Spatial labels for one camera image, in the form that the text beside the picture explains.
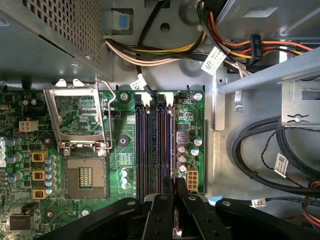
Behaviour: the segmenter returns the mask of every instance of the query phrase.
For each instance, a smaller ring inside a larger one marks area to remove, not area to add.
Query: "black wire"
[[[277,132],[277,131],[273,132],[273,133],[268,137],[268,139],[267,139],[267,141],[266,141],[266,143],[265,143],[264,149],[263,149],[263,151],[261,152],[261,160],[262,160],[263,164],[264,164],[268,169],[270,169],[270,170],[275,170],[275,169],[274,169],[273,167],[270,167],[270,166],[267,165],[267,163],[266,163],[266,161],[265,161],[265,159],[264,159],[264,154],[265,154],[265,152],[267,151],[267,148],[268,148],[268,146],[269,146],[270,140],[271,140],[272,137],[276,134],[276,132]],[[292,182],[292,183],[295,184],[295,185],[298,185],[298,186],[301,187],[301,188],[304,187],[304,186],[302,186],[301,184],[299,184],[299,183],[295,182],[294,180],[292,180],[291,178],[289,178],[288,176],[286,176],[285,179],[288,179],[290,182]]]
[[[157,2],[157,4],[155,5],[154,9],[152,10],[152,13],[150,14],[148,20],[146,21],[143,29],[142,29],[142,32],[140,34],[140,37],[139,37],[139,40],[138,40],[138,44],[137,46],[140,47],[143,45],[144,43],[144,40],[145,40],[145,37],[147,35],[147,33],[149,32],[150,28],[151,28],[151,25],[152,23],[154,22],[156,16],[158,15],[158,13],[160,12],[160,9],[164,6],[164,4],[167,2],[168,0],[160,0]],[[139,74],[142,74],[142,68],[141,66],[136,66],[136,72]],[[146,85],[144,86],[144,89],[145,91],[150,94],[150,96],[153,98],[153,99],[157,99],[157,94],[155,91],[153,91],[151,89],[151,87],[149,85]]]
[[[252,206],[251,200],[238,200],[238,199],[232,199],[232,198],[223,198],[222,201],[237,201],[242,204]],[[299,204],[308,204],[315,207],[320,207],[320,201],[318,200],[312,200],[312,199],[306,199],[302,197],[294,197],[294,196],[280,196],[280,197],[268,197],[265,199],[265,201],[271,202],[271,201],[288,201],[288,202],[295,202]]]
[[[274,119],[272,119],[270,125],[267,126],[259,126],[255,129],[246,131],[239,135],[236,140],[234,141],[231,152],[232,152],[232,157],[233,160],[236,164],[236,166],[250,179],[253,179],[257,181],[258,183],[261,183],[267,187],[274,188],[280,191],[284,191],[287,193],[292,193],[292,194],[297,194],[297,195],[303,195],[303,196],[312,196],[312,197],[319,197],[320,196],[320,189],[310,189],[307,187],[295,187],[295,186],[287,186],[287,185],[282,185],[279,183],[275,183],[272,181],[269,181],[261,176],[259,176],[257,171],[252,171],[244,162],[242,155],[241,155],[241,143],[244,139],[251,137],[253,135],[261,134],[261,133],[266,133],[269,131],[274,131],[277,128],[277,125],[274,124]]]
[[[278,131],[276,132],[276,140],[279,145],[279,148],[282,154],[285,156],[289,162],[299,169],[301,172],[305,173],[306,175],[314,178],[320,179],[320,171],[313,169],[312,167],[306,165],[302,160],[298,158],[298,156],[292,151],[289,146],[289,143],[286,138],[286,129],[282,128],[281,126],[281,119],[279,120],[278,124]]]
[[[234,60],[234,58],[228,54],[225,49],[223,47],[220,46],[220,44],[217,42],[217,40],[215,39],[215,37],[213,36],[212,32],[209,30],[208,25],[207,25],[207,21],[204,18],[204,14],[203,14],[203,10],[202,10],[202,3],[204,2],[204,0],[200,0],[197,5],[196,5],[196,11],[200,20],[200,23],[202,25],[202,28],[205,32],[205,34],[208,36],[208,38],[210,39],[210,41],[221,51],[223,52],[226,57],[234,64],[236,64],[236,60]]]

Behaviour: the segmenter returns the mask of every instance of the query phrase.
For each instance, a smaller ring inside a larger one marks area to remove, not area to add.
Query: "motherboard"
[[[98,103],[56,96],[59,129],[43,91],[0,94],[0,240],[36,239],[123,198],[143,202],[162,192],[165,177],[204,192],[203,90],[158,92],[157,101],[145,92],[114,93],[112,104],[110,91],[99,91]],[[62,148],[61,136],[102,131],[111,149]]]

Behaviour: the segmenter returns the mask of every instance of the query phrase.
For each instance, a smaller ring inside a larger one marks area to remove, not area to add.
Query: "perforated metal grille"
[[[100,0],[21,0],[57,33],[100,62]]]

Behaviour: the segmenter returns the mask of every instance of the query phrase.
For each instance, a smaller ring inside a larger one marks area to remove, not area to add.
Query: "yellow wire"
[[[237,57],[241,57],[241,58],[245,58],[245,59],[252,59],[252,56],[248,56],[248,55],[244,55],[244,54],[240,54],[234,51],[230,51],[230,54],[237,56]]]
[[[204,33],[202,36],[202,41],[206,38],[206,34]],[[136,49],[136,51],[138,52],[142,52],[142,53],[176,53],[176,52],[184,52],[184,51],[188,51],[190,48],[193,47],[193,45],[195,45],[196,42],[191,43],[189,45],[186,46],[182,46],[182,47],[178,47],[178,48],[172,48],[172,49],[164,49],[164,50],[141,50],[141,49]]]
[[[275,51],[278,51],[278,50],[270,50],[270,51],[266,51],[263,56],[269,54],[269,53],[272,53],[272,52],[275,52]],[[294,51],[292,50],[292,52],[298,54],[298,55],[301,55],[301,54],[304,54],[303,52],[300,52],[300,51]],[[237,57],[241,57],[241,58],[245,58],[245,59],[252,59],[252,56],[249,56],[249,55],[244,55],[244,54],[240,54],[240,53],[237,53],[237,52],[234,52],[234,51],[230,51],[230,54],[234,55],[234,56],[237,56]]]
[[[272,53],[272,52],[277,52],[277,51],[279,51],[279,50],[270,50],[270,51],[266,51],[264,54],[263,54],[263,56],[265,56],[265,55],[267,55],[267,54],[269,54],[269,53]],[[302,54],[304,54],[303,52],[301,52],[301,51],[295,51],[295,50],[290,50],[291,52],[294,52],[294,53],[296,53],[296,54],[298,54],[298,55],[302,55]]]

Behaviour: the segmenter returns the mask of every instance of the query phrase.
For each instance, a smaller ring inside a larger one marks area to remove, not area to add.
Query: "white cable label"
[[[274,171],[281,177],[286,178],[288,163],[288,159],[286,159],[286,157],[283,156],[281,153],[278,153],[278,156],[275,160]]]
[[[249,75],[249,72],[247,71],[247,68],[244,64],[242,64],[241,62],[236,62],[238,69],[239,69],[239,74],[240,77],[243,79],[245,77],[247,77]]]
[[[265,198],[254,199],[254,200],[251,200],[251,205],[254,208],[265,207],[267,205],[267,201]]]
[[[132,90],[140,91],[140,90],[144,90],[145,85],[147,85],[146,80],[140,73],[138,74],[138,80],[131,83],[130,87],[132,88]]]
[[[203,62],[201,69],[213,76],[226,57],[222,51],[214,47]]]

